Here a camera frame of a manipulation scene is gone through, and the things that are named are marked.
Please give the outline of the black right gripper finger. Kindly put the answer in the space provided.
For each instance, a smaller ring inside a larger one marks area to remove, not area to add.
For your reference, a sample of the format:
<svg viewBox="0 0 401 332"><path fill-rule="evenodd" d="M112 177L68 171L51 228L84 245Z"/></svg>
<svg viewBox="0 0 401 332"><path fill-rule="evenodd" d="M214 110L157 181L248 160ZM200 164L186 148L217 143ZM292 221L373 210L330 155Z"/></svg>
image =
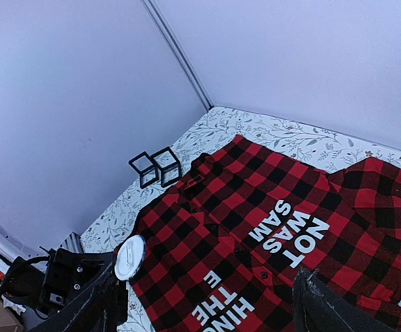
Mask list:
<svg viewBox="0 0 401 332"><path fill-rule="evenodd" d="M296 331L401 331L401 307L359 296L354 304L301 268L292 287Z"/></svg>

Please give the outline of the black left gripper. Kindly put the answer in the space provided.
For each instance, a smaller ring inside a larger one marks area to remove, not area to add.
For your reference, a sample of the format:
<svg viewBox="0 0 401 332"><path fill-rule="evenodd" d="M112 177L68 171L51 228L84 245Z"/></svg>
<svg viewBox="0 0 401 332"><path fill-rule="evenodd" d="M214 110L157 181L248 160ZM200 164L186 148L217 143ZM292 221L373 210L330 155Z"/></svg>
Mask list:
<svg viewBox="0 0 401 332"><path fill-rule="evenodd" d="M39 304L56 312L37 331L113 331L128 318L128 290L114 275L116 254L51 250Z"/></svg>

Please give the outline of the red black plaid shirt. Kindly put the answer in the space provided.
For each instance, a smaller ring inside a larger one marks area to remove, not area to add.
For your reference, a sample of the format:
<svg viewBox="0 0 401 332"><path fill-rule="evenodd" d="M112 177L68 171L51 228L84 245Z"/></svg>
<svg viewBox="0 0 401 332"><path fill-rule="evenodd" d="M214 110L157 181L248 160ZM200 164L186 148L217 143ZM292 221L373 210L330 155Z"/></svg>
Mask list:
<svg viewBox="0 0 401 332"><path fill-rule="evenodd" d="M301 269L401 331L401 169L329 174L236 136L139 211L130 285L157 331L293 331Z"/></svg>

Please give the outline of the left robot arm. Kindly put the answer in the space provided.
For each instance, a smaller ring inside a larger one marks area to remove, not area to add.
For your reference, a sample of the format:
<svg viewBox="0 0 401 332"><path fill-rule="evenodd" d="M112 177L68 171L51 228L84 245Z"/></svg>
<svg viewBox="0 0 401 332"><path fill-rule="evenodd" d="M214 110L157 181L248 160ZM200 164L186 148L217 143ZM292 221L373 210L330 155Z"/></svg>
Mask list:
<svg viewBox="0 0 401 332"><path fill-rule="evenodd" d="M117 331L128 318L128 291L115 262L115 252L23 250L0 228L0 300L40 314L33 331Z"/></svg>

